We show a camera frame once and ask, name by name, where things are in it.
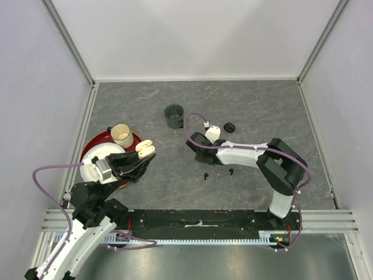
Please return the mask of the beige earbuds charging case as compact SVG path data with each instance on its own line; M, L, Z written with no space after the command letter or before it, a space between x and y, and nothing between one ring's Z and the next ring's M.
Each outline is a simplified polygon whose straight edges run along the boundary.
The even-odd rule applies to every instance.
M135 151L138 153L138 158L143 159L154 154L156 148L153 145L153 141L147 139L138 143L135 147Z

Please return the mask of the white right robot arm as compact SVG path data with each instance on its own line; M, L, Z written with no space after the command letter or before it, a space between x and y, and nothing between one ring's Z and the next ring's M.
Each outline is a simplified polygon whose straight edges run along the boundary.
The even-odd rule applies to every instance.
M267 223L281 229L288 222L295 193L302 186L308 165L279 138L258 145L237 144L223 139L210 141L200 132L194 133L186 144L195 152L195 160L207 165L240 165L259 169L273 188Z

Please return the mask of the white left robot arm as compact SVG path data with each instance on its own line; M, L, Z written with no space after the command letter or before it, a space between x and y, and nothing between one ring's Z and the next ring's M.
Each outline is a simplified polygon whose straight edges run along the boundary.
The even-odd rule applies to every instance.
M70 203L75 207L72 215L60 205L67 220L67 229L49 257L39 267L25 273L26 279L75 279L82 265L115 229L128 223L128 209L116 199L108 197L123 182L136 183L156 157L154 146L144 150L114 153L103 159L85 159L77 166L96 169L98 179L75 184Z

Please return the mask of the black earbuds charging case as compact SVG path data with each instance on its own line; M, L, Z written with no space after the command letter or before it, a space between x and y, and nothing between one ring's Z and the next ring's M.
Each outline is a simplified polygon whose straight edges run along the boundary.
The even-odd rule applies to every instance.
M227 122L223 126L224 130L228 132L229 134L232 134L235 131L235 125L231 122Z

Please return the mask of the white ceramic plate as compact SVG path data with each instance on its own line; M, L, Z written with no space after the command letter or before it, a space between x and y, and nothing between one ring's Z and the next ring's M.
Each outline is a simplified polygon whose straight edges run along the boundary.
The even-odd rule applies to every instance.
M83 166L80 167L80 175L84 182L94 181L97 182L98 177L94 171L94 164L97 160L105 159L111 153L124 153L125 149L115 143L101 143L91 148L83 157ZM111 182L113 183L117 179L112 174Z

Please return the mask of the beige ceramic cup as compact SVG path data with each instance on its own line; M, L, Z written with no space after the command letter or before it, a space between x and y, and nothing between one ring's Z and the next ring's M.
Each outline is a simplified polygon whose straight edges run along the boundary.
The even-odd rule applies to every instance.
M133 133L127 124L113 126L110 135L113 141L123 148L128 148L133 144Z

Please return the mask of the red round tray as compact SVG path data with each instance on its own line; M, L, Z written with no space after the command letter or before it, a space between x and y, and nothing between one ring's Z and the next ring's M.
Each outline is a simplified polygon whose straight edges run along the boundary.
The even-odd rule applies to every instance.
M82 155L81 155L81 158L80 158L80 161L82 162L82 159L84 157L84 155L91 149L93 148L94 146L96 145L99 145L99 144L103 144L103 143L106 143L106 142L109 142L109 143L114 143L115 142L113 141L111 135L110 135L110 132L109 131L104 131L98 135L96 135L86 146L85 148L83 149L83 152L82 152ZM128 148L124 148L125 149L125 152L132 152L132 151L135 151L135 147L138 143L142 142L142 139L140 138L140 136L138 136L136 133L133 132L133 144L128 147ZM129 183L126 183L126 184L120 184L119 185L119 188L121 187L124 187L126 185L128 185Z

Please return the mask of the dark green mug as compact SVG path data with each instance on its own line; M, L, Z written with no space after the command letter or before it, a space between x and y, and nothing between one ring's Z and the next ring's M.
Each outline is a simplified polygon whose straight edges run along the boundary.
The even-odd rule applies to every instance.
M164 109L164 116L169 128L179 129L184 127L184 109L181 105L168 105Z

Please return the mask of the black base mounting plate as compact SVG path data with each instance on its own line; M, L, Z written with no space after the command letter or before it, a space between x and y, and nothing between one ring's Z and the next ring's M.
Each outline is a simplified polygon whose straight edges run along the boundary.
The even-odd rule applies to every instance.
M153 240L257 239L260 231L279 230L280 223L267 212L247 209L136 209L121 215L117 228Z

